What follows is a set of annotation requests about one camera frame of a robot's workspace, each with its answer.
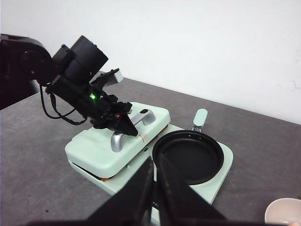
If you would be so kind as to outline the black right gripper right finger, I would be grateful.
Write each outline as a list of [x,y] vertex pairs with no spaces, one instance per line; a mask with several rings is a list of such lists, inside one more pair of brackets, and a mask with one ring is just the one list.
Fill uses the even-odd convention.
[[227,219],[199,196],[160,154],[157,165],[159,218],[162,226],[227,226]]

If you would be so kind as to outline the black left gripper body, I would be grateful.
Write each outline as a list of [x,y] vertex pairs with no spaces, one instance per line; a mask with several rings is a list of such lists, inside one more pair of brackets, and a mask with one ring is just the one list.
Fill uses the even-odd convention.
[[95,129],[113,129],[115,114],[129,114],[131,103],[120,102],[115,95],[92,87],[94,76],[108,58],[85,36],[80,36],[71,48],[63,45],[52,60],[59,72],[46,92],[73,106]]

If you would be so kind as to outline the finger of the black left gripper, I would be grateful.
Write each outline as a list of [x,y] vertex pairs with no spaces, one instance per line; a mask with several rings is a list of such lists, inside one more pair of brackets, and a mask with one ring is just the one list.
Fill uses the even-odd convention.
[[132,123],[128,114],[115,114],[113,130],[129,136],[137,136],[138,130]]

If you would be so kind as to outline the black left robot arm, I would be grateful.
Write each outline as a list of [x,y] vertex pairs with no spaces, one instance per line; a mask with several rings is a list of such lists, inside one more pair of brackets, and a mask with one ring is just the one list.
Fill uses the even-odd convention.
[[2,34],[0,36],[0,79],[36,80],[51,97],[59,97],[90,121],[95,129],[110,129],[129,136],[138,131],[129,118],[132,105],[120,102],[103,90],[117,82],[118,69],[99,70],[107,56],[85,36],[71,46],[62,45],[54,56],[35,39]]

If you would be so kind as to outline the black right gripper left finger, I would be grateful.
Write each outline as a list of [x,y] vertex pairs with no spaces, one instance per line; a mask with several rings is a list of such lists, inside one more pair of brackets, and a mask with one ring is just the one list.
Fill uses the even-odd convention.
[[29,226],[151,225],[153,161],[148,157],[129,181],[84,220],[36,221]]

